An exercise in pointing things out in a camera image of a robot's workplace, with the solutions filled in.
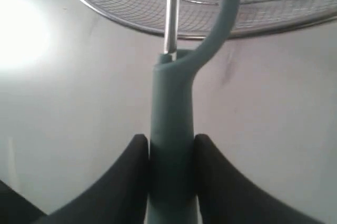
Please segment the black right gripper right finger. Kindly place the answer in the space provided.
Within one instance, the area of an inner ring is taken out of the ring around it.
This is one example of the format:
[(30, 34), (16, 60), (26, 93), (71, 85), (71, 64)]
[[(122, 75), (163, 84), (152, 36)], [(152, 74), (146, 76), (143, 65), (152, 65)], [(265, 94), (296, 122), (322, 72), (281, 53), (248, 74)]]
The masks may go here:
[(193, 157), (203, 223), (320, 223), (255, 185), (208, 135), (196, 135)]

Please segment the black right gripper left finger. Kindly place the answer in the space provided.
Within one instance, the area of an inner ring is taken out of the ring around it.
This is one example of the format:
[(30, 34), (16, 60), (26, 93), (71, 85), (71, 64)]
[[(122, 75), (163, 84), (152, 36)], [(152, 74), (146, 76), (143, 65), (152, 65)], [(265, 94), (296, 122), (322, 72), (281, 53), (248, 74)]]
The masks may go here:
[(1, 182), (1, 223), (143, 223), (148, 167), (147, 138), (136, 134), (93, 185), (48, 215)]

